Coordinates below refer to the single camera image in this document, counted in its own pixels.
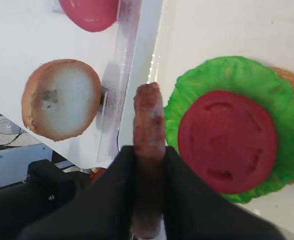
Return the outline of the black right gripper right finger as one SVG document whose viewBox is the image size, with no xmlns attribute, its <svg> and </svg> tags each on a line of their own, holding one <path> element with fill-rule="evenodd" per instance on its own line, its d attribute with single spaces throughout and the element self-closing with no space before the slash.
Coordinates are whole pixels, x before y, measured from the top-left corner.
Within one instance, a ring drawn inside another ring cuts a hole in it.
<svg viewBox="0 0 294 240">
<path fill-rule="evenodd" d="M 282 240 L 271 223 L 230 203 L 166 147 L 164 225 L 169 240 Z"/>
</svg>

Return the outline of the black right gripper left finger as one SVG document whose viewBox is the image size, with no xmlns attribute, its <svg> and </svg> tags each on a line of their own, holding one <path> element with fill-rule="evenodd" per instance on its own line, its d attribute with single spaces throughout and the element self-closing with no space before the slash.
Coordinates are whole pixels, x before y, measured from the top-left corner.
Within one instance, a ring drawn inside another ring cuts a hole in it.
<svg viewBox="0 0 294 240">
<path fill-rule="evenodd" d="M 132 146 L 88 189 L 64 207 L 28 225 L 20 240 L 127 240 L 135 188 Z"/>
</svg>

